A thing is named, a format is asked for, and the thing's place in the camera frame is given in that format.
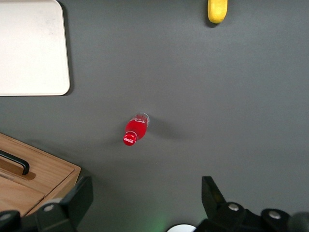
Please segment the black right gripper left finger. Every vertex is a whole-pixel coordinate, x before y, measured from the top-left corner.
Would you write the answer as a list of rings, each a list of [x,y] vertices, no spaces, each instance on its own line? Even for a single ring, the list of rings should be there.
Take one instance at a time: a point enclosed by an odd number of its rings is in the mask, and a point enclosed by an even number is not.
[[[36,212],[39,232],[76,232],[93,202],[93,184],[82,177],[59,201],[51,201]]]

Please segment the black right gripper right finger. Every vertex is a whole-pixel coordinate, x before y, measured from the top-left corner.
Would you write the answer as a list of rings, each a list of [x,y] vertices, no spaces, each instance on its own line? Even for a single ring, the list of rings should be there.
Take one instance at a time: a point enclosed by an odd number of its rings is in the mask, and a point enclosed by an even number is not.
[[[259,232],[260,217],[240,204],[227,202],[210,176],[202,177],[201,198],[207,218],[198,232]]]

